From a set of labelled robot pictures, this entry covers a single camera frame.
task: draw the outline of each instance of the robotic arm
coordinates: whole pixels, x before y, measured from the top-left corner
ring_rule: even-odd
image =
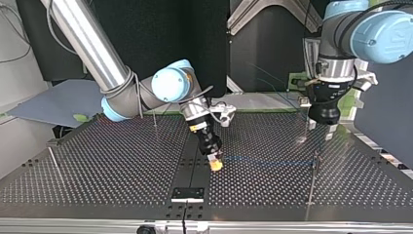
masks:
[[[389,1],[382,5],[396,3],[409,4]],[[327,6],[319,57],[313,67],[316,74],[308,89],[313,100],[309,110],[311,121],[337,125],[339,99],[359,82],[355,59],[392,63],[413,51],[413,15],[399,10],[372,12],[368,4],[368,0],[333,0]]]
[[[179,103],[211,169],[222,168],[222,142],[213,131],[213,120],[228,127],[236,109],[208,103],[204,98],[207,90],[201,90],[188,60],[177,61],[139,82],[119,58],[86,1],[42,2],[105,94],[101,105],[109,119],[123,121],[167,102]],[[221,113],[220,119],[214,115],[216,112]]]
[[[186,59],[159,70],[140,84],[137,82],[130,80],[124,88],[106,92],[102,100],[104,114],[110,120],[120,122],[167,102],[179,103],[190,131],[199,139],[201,152],[207,155],[211,169],[219,171],[222,168],[222,142],[213,131],[213,122],[216,120],[222,127],[229,127],[236,108],[226,104],[211,106],[203,95],[207,90],[201,90],[194,68]],[[220,118],[217,119],[214,113],[219,113]]]

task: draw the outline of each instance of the metal bracket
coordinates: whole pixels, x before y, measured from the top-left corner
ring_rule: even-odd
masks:
[[[173,203],[202,203],[204,201],[203,188],[175,188],[173,189]]]
[[[227,105],[218,103],[209,109],[212,113],[220,113],[219,120],[221,121],[221,127],[228,128],[232,119],[234,118],[237,108],[233,105]]]
[[[373,85],[378,85],[376,74],[370,71],[358,71],[357,81],[354,85],[354,88],[366,92]]]
[[[241,95],[244,90],[231,79],[231,77],[227,76],[227,88],[233,92],[233,94]]]
[[[243,0],[234,14],[228,19],[228,29],[231,35],[236,35],[258,13],[270,6],[286,8],[304,24],[308,4],[311,4],[310,0]],[[316,9],[311,6],[307,19],[307,28],[311,32],[317,32],[321,25],[322,18]]]

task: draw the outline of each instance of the mounting hole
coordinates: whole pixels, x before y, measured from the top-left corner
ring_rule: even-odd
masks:
[[[377,44],[377,41],[376,40],[370,40],[370,41],[368,41],[368,45],[369,46],[374,46],[374,45],[376,45]]]

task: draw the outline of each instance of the light blue robot joint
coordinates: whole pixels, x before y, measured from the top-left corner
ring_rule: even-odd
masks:
[[[330,2],[325,11],[324,20],[349,13],[360,12],[368,9],[368,0],[348,0],[348,1],[333,1]]]
[[[191,88],[193,77],[183,68],[192,68],[187,59],[179,60],[159,70],[152,78],[152,90],[155,96],[164,102],[176,102],[184,99]]]
[[[413,52],[413,15],[376,13],[358,24],[351,37],[353,54],[377,63],[392,63]]]

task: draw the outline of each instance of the blue string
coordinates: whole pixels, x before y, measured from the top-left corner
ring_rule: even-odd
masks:
[[[225,161],[245,161],[252,163],[261,167],[281,167],[281,166],[311,166],[313,165],[312,161],[280,161],[280,162],[269,162],[263,161],[256,158],[251,158],[247,156],[225,156]]]

